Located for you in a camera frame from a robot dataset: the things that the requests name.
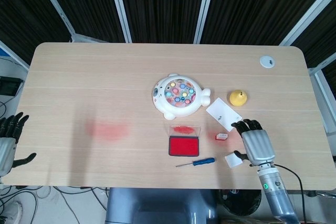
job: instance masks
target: red stain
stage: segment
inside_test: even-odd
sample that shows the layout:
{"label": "red stain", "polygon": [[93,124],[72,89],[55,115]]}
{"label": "red stain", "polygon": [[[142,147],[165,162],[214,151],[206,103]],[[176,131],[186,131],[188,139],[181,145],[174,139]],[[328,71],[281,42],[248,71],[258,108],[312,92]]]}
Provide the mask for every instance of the red stain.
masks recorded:
{"label": "red stain", "polygon": [[104,142],[121,139],[129,134],[129,127],[124,123],[87,122],[87,133]]}
{"label": "red stain", "polygon": [[195,130],[192,127],[188,127],[188,126],[176,126],[176,127],[173,127],[173,129],[175,132],[183,133],[183,134],[191,134],[195,132]]}

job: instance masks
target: white frame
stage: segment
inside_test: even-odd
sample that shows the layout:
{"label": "white frame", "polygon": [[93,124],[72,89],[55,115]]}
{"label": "white frame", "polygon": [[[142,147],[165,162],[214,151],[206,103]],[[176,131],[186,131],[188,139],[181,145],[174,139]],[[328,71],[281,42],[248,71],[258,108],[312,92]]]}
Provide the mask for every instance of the white frame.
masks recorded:
{"label": "white frame", "polygon": [[50,0],[50,1],[51,1],[52,5],[54,6],[54,8],[56,9],[56,11],[58,12],[59,16],[62,18],[65,26],[69,30],[69,33],[71,34],[71,36],[73,36],[75,34],[75,29],[72,26],[72,24],[70,23],[67,15],[65,15],[62,7],[59,5],[57,0]]}
{"label": "white frame", "polygon": [[325,132],[336,133],[336,100],[321,70],[310,75]]}
{"label": "white frame", "polygon": [[209,5],[211,0],[202,0],[201,6],[199,8],[198,20],[196,25],[194,44],[199,44],[201,42],[204,24],[206,21],[206,16],[208,14]]}
{"label": "white frame", "polygon": [[132,43],[132,37],[131,37],[130,27],[129,27],[128,21],[127,21],[124,2],[123,2],[123,0],[114,0],[114,2],[115,2],[115,6],[117,8],[119,21],[120,21],[120,24],[121,24],[122,32],[124,34],[125,42],[126,43]]}
{"label": "white frame", "polygon": [[316,0],[300,18],[279,46],[290,46],[332,0]]}
{"label": "white frame", "polygon": [[331,56],[329,56],[327,59],[325,59],[323,62],[318,64],[316,67],[310,68],[309,75],[317,73],[319,70],[321,70],[322,68],[325,68],[327,65],[332,63],[334,60],[336,60],[336,52],[333,53]]}
{"label": "white frame", "polygon": [[95,39],[89,36],[85,36],[82,34],[74,34],[71,37],[72,42],[89,42],[89,43],[108,43],[107,41]]}

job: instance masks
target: screwdriver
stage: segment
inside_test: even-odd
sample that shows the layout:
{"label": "screwdriver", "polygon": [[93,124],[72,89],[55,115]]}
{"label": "screwdriver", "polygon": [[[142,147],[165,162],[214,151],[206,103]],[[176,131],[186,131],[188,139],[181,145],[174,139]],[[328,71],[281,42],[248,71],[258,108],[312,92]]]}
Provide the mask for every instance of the screwdriver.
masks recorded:
{"label": "screwdriver", "polygon": [[184,164],[184,165],[177,165],[176,167],[182,167],[182,166],[186,166],[186,165],[204,165],[204,164],[210,164],[210,163],[213,163],[215,162],[216,159],[214,157],[210,157],[210,158],[206,158],[206,159],[201,159],[201,160],[198,160],[198,161],[193,161],[192,163],[189,163],[189,164]]}

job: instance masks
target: screwdriver shaft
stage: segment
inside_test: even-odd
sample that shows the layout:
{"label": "screwdriver shaft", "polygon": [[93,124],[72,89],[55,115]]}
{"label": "screwdriver shaft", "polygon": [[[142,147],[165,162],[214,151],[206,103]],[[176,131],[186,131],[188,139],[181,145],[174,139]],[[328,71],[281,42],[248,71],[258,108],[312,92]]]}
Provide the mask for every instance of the screwdriver shaft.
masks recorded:
{"label": "screwdriver shaft", "polygon": [[182,166],[186,166],[186,165],[193,165],[193,163],[190,163],[190,164],[184,164],[184,165],[177,165],[176,167],[182,167]]}

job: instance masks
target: red ink pad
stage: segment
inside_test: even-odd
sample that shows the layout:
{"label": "red ink pad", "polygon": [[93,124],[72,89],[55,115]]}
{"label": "red ink pad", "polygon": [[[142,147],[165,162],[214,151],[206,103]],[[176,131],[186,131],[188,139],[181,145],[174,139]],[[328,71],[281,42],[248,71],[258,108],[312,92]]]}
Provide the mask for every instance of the red ink pad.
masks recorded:
{"label": "red ink pad", "polygon": [[197,136],[170,136],[169,155],[180,157],[199,156]]}

